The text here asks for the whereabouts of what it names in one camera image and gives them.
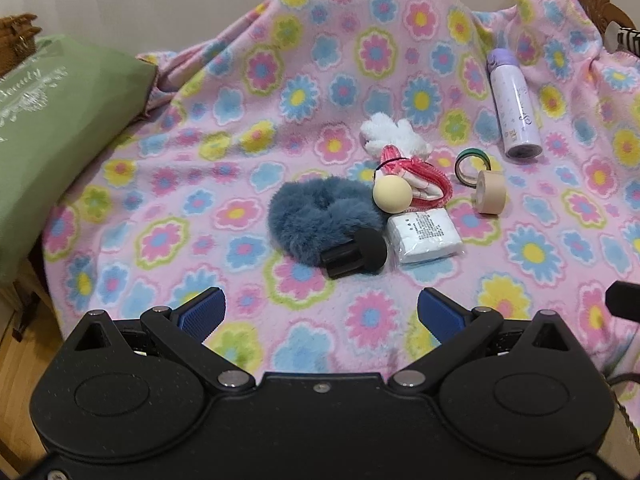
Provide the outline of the blue furry scrunchie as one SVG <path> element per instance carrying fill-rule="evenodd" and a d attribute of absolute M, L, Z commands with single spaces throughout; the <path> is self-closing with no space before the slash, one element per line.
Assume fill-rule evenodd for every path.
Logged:
<path fill-rule="evenodd" d="M 386 220 L 369 185 L 340 177 L 286 182 L 267 214 L 273 243 L 305 266 L 320 266 L 322 252 L 349 243 L 361 229 L 382 230 Z"/>

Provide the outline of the white fluffy plush toy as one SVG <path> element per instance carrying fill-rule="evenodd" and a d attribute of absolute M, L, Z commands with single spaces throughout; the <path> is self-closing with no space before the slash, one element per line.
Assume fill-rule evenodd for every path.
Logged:
<path fill-rule="evenodd" d="M 397 148 L 401 156 L 427 159 L 433 147 L 419 136 L 408 119 L 395 122 L 390 116 L 377 112 L 360 126 L 363 148 L 372 157 L 380 159 L 383 148 Z"/>

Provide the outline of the white tissue pack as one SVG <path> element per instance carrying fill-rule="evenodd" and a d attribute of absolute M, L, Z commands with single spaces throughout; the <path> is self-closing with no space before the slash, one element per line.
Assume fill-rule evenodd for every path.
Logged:
<path fill-rule="evenodd" d="M 447 258 L 463 249 L 461 236 L 444 208 L 391 216 L 386 232 L 400 264 Z"/>

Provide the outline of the black makeup brush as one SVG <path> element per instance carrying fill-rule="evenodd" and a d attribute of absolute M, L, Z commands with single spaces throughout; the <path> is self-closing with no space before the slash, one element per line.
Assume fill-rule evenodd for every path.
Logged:
<path fill-rule="evenodd" d="M 349 242 L 322 252 L 320 261 L 328 277 L 336 280 L 355 273 L 378 273 L 385 266 L 387 256 L 383 234 L 363 228 Z"/>

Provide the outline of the beige tape roll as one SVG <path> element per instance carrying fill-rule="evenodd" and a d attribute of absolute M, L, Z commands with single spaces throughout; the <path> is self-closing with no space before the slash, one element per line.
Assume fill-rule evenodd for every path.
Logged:
<path fill-rule="evenodd" d="M 498 216 L 506 206 L 506 178 L 497 171 L 480 170 L 476 182 L 475 208 L 480 214 Z"/>

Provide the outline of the green tape roll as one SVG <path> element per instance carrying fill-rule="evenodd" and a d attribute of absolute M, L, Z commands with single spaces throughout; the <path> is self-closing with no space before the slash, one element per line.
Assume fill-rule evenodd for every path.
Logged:
<path fill-rule="evenodd" d="M 454 175 L 467 188 L 476 188 L 480 173 L 491 169 L 489 156 L 479 148 L 465 148 L 454 161 Z"/>

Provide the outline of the lilac thermos bottle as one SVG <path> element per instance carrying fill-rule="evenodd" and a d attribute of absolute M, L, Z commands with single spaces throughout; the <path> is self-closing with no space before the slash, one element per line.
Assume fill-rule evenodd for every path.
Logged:
<path fill-rule="evenodd" d="M 504 154 L 529 160 L 542 153 L 528 84 L 515 55 L 508 49 L 491 50 L 487 71 L 498 114 Z"/>

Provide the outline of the pink floral fleece blanket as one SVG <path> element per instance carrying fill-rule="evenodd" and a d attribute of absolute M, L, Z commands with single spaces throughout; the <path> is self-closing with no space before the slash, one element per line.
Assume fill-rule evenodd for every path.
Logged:
<path fill-rule="evenodd" d="M 542 153 L 504 154 L 487 71 L 510 50 Z M 146 122 L 124 132 L 52 212 L 43 237 L 63 334 L 92 309 L 134 318 L 217 286 L 210 348 L 253 374 L 389 373 L 434 346 L 416 319 L 433 286 L 508 318 L 558 310 L 608 375 L 639 367 L 639 329 L 605 309 L 639 277 L 639 61 L 610 53 L 578 0 L 267 0 L 217 38 L 149 55 Z M 451 170 L 465 148 L 506 176 L 506 211 L 481 217 L 457 186 L 459 255 L 332 281 L 271 243 L 288 181 L 370 183 L 360 125 L 408 119 Z"/>

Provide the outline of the green fabric cushion bag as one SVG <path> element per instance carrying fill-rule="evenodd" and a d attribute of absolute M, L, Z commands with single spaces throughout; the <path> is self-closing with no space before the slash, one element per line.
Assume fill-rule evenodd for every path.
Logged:
<path fill-rule="evenodd" d="M 130 54 L 54 35 L 2 78 L 2 283 L 73 180 L 142 114 L 155 74 Z"/>

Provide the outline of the zebra striped item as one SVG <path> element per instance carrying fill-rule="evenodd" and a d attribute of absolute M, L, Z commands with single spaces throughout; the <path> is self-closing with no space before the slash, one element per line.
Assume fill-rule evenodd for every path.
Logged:
<path fill-rule="evenodd" d="M 637 29 L 609 22 L 604 32 L 603 43 L 608 52 L 624 51 L 640 56 L 640 32 Z"/>

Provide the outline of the brown wicker chair back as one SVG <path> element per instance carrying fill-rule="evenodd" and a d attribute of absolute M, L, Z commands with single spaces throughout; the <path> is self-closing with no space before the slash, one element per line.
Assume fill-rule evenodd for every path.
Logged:
<path fill-rule="evenodd" d="M 632 19 L 611 0 L 578 0 L 590 21 L 596 25 L 598 31 L 604 34 L 605 29 L 611 23 L 635 28 Z"/>

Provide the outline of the brown wicker basket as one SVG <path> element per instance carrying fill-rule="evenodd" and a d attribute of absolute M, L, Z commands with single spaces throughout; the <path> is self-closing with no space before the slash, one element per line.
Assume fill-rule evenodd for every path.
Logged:
<path fill-rule="evenodd" d="M 32 24 L 37 15 L 24 13 L 0 18 L 0 76 L 11 70 L 36 52 L 35 38 L 41 32 Z"/>

